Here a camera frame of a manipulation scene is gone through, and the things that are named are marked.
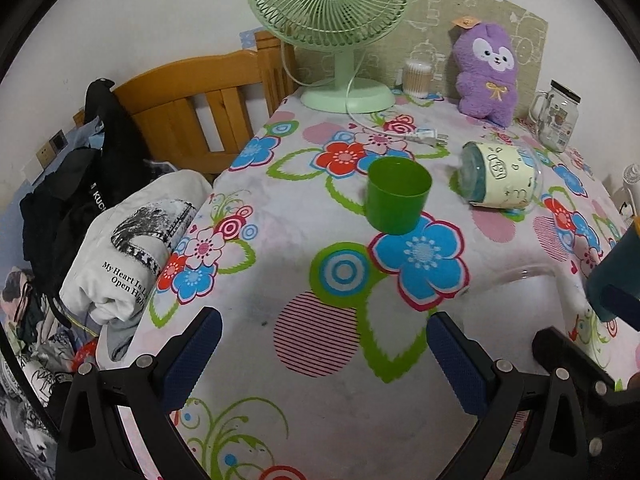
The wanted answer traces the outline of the floral tablecloth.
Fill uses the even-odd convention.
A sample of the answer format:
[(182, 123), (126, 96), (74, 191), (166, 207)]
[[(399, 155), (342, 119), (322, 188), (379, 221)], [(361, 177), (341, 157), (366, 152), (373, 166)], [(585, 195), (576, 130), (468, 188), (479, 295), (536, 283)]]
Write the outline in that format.
[[(432, 148), (405, 136), (432, 128)], [(470, 204), (462, 146), (530, 148), (542, 189), (526, 209)], [(369, 166), (410, 158), (433, 183), (402, 235), (364, 214)], [(454, 104), (398, 98), (352, 122), (290, 96), (218, 177), (153, 287), (126, 354), (160, 351), (198, 311), (222, 317), (219, 344), (170, 418), (214, 479), (431, 479), (472, 427), (432, 352), (428, 318), (484, 261), (553, 262), (585, 278), (624, 232), (575, 150), (554, 154), (523, 128)], [(589, 307), (566, 334), (624, 388), (639, 336)]]

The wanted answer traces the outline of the wooden chair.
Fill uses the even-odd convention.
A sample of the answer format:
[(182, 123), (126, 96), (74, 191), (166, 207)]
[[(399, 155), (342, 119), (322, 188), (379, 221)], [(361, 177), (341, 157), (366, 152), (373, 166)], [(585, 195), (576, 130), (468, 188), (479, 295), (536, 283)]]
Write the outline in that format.
[(253, 50), (170, 62), (115, 87), (129, 139), (154, 162), (221, 174), (254, 136), (245, 91), (261, 88), (273, 115), (297, 88), (294, 48), (270, 32), (256, 32), (255, 42)]

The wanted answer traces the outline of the small green plastic cup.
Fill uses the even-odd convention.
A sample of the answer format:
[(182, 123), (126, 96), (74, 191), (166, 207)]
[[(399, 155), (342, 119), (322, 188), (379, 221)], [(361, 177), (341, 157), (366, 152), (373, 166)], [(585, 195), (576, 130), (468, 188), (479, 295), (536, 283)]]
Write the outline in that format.
[(413, 159), (390, 156), (372, 162), (363, 207), (370, 226), (392, 235), (412, 231), (432, 183), (428, 170)]

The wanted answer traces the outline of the cartoon printed cup lying down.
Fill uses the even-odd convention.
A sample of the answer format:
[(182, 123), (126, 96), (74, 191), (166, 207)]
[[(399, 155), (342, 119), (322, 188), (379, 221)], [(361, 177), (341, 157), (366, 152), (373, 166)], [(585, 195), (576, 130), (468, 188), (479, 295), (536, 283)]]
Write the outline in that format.
[(465, 143), (457, 175), (460, 193), (470, 204), (492, 209), (526, 209), (544, 182), (530, 148), (491, 142)]

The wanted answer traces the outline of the white standing fan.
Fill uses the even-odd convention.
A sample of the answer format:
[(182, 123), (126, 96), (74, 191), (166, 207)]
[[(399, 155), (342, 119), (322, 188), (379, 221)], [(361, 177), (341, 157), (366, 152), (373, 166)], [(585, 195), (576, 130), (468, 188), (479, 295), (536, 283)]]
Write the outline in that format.
[(639, 215), (640, 208), (640, 166), (631, 164), (623, 172), (623, 190), (626, 197), (620, 205), (620, 215), (623, 217), (625, 226), (631, 223)]

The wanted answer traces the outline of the white printed t-shirt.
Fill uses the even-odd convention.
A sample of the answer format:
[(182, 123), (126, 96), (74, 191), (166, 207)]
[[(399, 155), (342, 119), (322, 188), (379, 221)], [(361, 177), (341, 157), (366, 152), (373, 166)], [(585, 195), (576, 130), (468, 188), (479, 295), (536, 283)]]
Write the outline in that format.
[(99, 214), (60, 289), (63, 306), (101, 325), (132, 318), (210, 192), (201, 174), (179, 170)]

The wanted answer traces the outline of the black garment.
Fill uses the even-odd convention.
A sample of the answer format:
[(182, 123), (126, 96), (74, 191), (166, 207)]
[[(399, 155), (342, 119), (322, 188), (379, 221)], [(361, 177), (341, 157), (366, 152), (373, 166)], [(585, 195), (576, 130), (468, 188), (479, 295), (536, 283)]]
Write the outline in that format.
[(99, 119), (103, 145), (71, 150), (20, 203), (24, 259), (36, 291), (49, 298), (58, 296), (91, 222), (151, 182), (151, 153), (114, 85), (97, 79), (86, 92), (85, 121)]

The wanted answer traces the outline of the wall socket panel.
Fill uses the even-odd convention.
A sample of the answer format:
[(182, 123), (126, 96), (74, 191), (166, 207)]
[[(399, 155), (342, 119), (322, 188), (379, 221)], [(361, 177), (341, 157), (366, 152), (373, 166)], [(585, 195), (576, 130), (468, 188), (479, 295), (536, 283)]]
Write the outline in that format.
[(67, 145), (67, 140), (64, 132), (58, 130), (54, 136), (51, 136), (49, 140), (38, 148), (35, 155), (27, 162), (22, 169), (22, 174), (26, 180), (35, 181), (40, 174), (46, 170), (55, 157), (60, 154), (63, 148)]

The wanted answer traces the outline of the white fan power plug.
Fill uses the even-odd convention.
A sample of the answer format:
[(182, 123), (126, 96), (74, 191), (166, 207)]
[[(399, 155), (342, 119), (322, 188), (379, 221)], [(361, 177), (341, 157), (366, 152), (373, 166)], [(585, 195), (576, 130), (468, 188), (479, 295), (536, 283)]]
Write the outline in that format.
[(443, 133), (438, 133), (432, 128), (419, 128), (413, 132), (408, 133), (405, 136), (405, 140), (408, 142), (414, 142), (419, 144), (426, 144), (432, 148), (438, 146), (446, 146), (448, 144), (448, 136)]

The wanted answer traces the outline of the patterned clothes pile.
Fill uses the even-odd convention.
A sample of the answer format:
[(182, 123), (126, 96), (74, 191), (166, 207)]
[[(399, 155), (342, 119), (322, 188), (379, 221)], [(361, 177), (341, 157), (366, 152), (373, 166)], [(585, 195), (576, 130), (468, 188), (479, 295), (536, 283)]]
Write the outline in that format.
[[(1, 284), (1, 329), (29, 388), (58, 424), (81, 340), (36, 291), (29, 270), (12, 268)], [(58, 444), (6, 360), (1, 361), (1, 425), (29, 469), (40, 479), (53, 479)]]

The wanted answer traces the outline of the glass jar with black lid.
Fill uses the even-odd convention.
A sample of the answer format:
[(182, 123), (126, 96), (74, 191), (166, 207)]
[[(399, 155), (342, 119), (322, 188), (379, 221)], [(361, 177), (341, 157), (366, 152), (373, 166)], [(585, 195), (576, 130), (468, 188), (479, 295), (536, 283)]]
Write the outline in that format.
[(548, 91), (538, 91), (528, 109), (538, 142), (549, 151), (563, 153), (578, 121), (582, 98), (564, 84), (550, 81)]

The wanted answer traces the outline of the green desk fan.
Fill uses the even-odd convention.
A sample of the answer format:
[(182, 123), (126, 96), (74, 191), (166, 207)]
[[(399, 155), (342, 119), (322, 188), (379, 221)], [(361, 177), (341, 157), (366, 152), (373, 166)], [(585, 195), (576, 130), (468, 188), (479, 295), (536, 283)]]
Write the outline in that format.
[(253, 13), (274, 36), (334, 58), (330, 79), (305, 87), (300, 100), (312, 110), (369, 114), (395, 103), (382, 82), (359, 78), (355, 54), (392, 32), (410, 0), (248, 0)]

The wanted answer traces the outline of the teal tumbler with yellow rim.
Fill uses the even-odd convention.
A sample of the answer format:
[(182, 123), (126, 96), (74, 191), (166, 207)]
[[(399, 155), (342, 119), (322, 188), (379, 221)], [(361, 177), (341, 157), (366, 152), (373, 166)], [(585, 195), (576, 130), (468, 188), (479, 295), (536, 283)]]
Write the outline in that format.
[[(593, 269), (587, 280), (587, 299), (602, 322), (610, 322), (619, 318), (602, 306), (602, 289), (606, 285), (614, 285), (639, 299), (639, 217), (634, 219), (623, 237)], [(639, 317), (620, 319), (638, 332)]]

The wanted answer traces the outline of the clear cup with white paper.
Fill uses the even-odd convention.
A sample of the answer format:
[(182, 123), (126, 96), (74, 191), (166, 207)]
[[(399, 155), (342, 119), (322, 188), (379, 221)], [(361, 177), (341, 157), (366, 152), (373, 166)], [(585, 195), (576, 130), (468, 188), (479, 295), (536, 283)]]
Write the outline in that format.
[(553, 262), (510, 260), (482, 262), (469, 286), (446, 307), (491, 359), (506, 359), (526, 372), (540, 370), (532, 351), (536, 333), (553, 327), (566, 335), (588, 310), (579, 271)]

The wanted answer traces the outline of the purple plush bunny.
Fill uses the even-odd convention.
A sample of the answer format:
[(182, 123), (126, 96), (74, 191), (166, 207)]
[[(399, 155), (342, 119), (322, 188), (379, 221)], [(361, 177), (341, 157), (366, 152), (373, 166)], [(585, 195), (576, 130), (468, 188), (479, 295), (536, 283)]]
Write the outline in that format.
[(518, 64), (509, 34), (499, 24), (480, 22), (462, 32), (452, 56), (459, 70), (459, 112), (509, 127), (518, 104)]

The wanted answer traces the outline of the cotton swab container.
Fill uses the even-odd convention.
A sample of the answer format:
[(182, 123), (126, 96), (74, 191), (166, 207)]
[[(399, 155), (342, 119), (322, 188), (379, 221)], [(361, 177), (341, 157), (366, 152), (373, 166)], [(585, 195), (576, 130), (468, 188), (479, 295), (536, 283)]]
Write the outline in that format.
[(431, 90), (432, 77), (430, 63), (408, 58), (402, 68), (402, 90), (413, 98), (425, 99)]

